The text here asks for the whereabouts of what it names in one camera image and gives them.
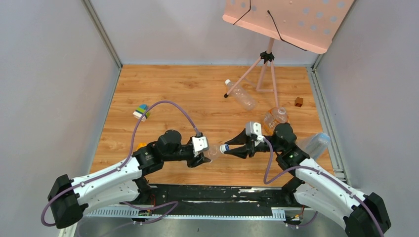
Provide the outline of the orange label plastic bottle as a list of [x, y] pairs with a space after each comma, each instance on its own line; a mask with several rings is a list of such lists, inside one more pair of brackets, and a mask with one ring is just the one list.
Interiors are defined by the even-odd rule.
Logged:
[[280, 123], [288, 122], [289, 117], [285, 107], [274, 107], [264, 116], [262, 125], [268, 135], [271, 135], [275, 127]]

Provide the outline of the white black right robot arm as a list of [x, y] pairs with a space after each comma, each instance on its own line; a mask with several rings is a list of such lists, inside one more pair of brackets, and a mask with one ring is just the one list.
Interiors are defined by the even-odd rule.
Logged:
[[260, 123], [248, 122], [236, 137], [220, 146], [224, 154], [239, 158], [269, 152], [263, 182], [270, 184], [289, 173], [293, 178], [282, 192], [288, 206], [308, 206], [340, 225], [349, 237], [382, 237], [391, 228], [384, 200], [376, 193], [359, 191], [322, 168], [296, 144], [289, 123], [280, 123], [263, 136]]

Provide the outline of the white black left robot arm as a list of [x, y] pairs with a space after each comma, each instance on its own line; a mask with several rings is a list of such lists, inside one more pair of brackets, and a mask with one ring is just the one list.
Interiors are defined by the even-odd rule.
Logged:
[[192, 136], [186, 144], [181, 134], [168, 130], [157, 141], [148, 143], [117, 164], [81, 177], [67, 174], [56, 178], [48, 196], [53, 226], [63, 229], [96, 209], [124, 201], [145, 204], [151, 199], [146, 175], [162, 169], [165, 162], [185, 161], [189, 168], [210, 162], [204, 153], [208, 139]]

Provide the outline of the white blue bottle cap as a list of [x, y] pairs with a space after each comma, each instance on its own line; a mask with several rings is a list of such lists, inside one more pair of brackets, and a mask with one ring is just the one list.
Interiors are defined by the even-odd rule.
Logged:
[[221, 144], [219, 150], [222, 154], [225, 154], [227, 151], [230, 150], [230, 148], [228, 144]]

